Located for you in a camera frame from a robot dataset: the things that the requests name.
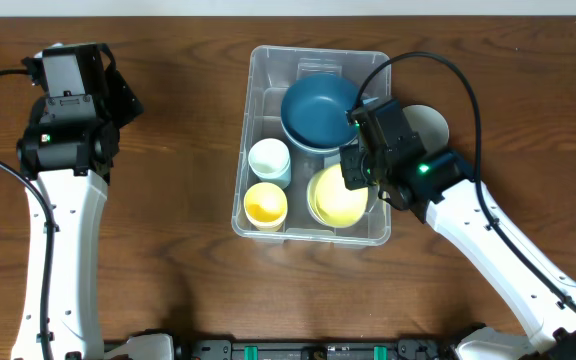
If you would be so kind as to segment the white small bowl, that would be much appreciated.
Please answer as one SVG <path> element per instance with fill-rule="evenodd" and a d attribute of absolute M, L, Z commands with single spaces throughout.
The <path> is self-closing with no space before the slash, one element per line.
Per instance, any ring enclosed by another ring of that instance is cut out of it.
<path fill-rule="evenodd" d="M 307 184 L 307 189 L 306 189 L 306 203 L 307 203 L 307 209 L 308 209 L 311 217 L 315 221 L 317 221 L 318 223 L 322 224 L 322 220 L 314 208 L 314 204 L 316 203 L 316 201 L 314 200 L 314 188 L 315 188 L 315 185 L 317 184 L 317 181 L 320 178 L 320 175 L 321 175 L 321 172 L 317 172 L 309 180 L 309 182 Z"/>

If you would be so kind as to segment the pink cup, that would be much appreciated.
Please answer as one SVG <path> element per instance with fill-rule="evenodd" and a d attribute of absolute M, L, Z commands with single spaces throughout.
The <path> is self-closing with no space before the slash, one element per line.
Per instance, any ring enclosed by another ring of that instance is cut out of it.
<path fill-rule="evenodd" d="M 246 214 L 246 217 L 247 217 L 248 221 L 253 226 L 255 226 L 255 225 L 256 226 L 274 226 L 274 225 L 278 225 L 278 224 L 284 224 L 285 219 L 286 219 L 286 213 L 279 216 L 276 220 L 269 221 L 269 222 L 259 221 L 259 220 L 255 219 L 254 217 L 252 217 L 250 214 Z"/>

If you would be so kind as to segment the grey small bowl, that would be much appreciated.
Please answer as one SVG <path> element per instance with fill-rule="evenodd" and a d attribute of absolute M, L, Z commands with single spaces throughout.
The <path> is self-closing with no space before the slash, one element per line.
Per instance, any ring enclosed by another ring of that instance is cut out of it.
<path fill-rule="evenodd" d="M 411 129 L 419 134 L 428 156 L 448 145 L 449 127 L 440 112 L 426 105 L 409 105 L 403 113 Z"/>

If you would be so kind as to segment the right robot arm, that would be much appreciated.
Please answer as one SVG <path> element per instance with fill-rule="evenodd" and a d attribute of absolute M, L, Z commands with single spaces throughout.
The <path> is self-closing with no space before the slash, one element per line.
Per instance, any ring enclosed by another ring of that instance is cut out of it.
<path fill-rule="evenodd" d="M 428 151 L 399 102 L 348 111 L 358 141 L 340 150 L 351 190 L 375 185 L 393 208 L 413 212 L 449 240 L 501 296 L 522 326 L 513 336 L 478 325 L 443 345 L 443 359 L 576 359 L 576 282 L 499 208 L 455 150 Z"/>

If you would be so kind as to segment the light blue cup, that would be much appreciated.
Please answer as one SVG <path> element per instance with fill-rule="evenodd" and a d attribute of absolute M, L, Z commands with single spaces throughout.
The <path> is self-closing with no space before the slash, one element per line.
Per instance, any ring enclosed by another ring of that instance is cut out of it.
<path fill-rule="evenodd" d="M 260 178 L 265 182 L 273 183 L 281 189 L 285 189 L 291 183 L 291 168 L 285 167 L 284 169 L 277 172 L 262 174 L 260 175 Z"/>

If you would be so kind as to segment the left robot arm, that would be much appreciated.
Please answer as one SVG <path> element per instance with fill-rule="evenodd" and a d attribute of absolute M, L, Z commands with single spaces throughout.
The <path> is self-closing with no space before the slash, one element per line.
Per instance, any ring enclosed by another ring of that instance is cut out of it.
<path fill-rule="evenodd" d="M 166 333 L 106 345 L 98 318 L 99 229 L 120 130 L 143 106 L 105 43 L 60 45 L 23 61 L 44 94 L 16 150 L 30 215 L 14 359 L 172 359 Z"/>

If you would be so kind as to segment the cream cup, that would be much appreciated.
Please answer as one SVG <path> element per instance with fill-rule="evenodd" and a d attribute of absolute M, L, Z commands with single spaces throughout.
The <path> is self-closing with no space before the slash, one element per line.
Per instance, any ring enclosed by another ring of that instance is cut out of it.
<path fill-rule="evenodd" d="M 248 165 L 260 179 L 260 175 L 291 168 L 287 145 L 276 138 L 266 138 L 255 143 L 248 153 Z"/>

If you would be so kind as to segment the dark blue bowl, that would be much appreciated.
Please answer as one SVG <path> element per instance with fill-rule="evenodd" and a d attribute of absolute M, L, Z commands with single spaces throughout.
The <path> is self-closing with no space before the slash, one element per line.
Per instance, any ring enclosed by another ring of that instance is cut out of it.
<path fill-rule="evenodd" d="M 346 112 L 358 93 L 351 81 L 331 73 L 298 80 L 285 93 L 281 120 L 287 134 L 301 145 L 330 150 L 353 141 L 357 130 Z"/>
<path fill-rule="evenodd" d="M 340 147 L 351 144 L 357 138 L 357 130 L 348 125 L 306 125 L 294 130 L 282 124 L 282 130 L 299 150 L 321 156 L 337 154 Z"/>

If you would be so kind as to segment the yellow small bowl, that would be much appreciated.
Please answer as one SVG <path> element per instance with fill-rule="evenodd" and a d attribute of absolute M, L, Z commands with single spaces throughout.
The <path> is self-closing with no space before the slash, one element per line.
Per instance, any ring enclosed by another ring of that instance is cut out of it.
<path fill-rule="evenodd" d="M 314 208 L 328 226 L 346 228 L 357 223 L 366 211 L 368 188 L 348 190 L 340 165 L 323 169 L 314 188 Z"/>

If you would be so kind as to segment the yellow cup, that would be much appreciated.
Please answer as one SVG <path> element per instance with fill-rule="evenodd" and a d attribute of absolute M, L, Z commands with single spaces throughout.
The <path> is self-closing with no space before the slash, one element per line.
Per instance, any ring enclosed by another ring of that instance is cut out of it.
<path fill-rule="evenodd" d="M 278 225 L 274 225 L 274 226 L 254 226 L 258 231 L 263 231 L 263 232 L 277 232 L 279 230 L 281 230 L 281 228 L 283 227 L 283 224 L 278 224 Z"/>
<path fill-rule="evenodd" d="M 244 210 L 254 223 L 270 225 L 281 222 L 288 213 L 288 201 L 277 185 L 261 182 L 251 186 L 244 195 Z"/>

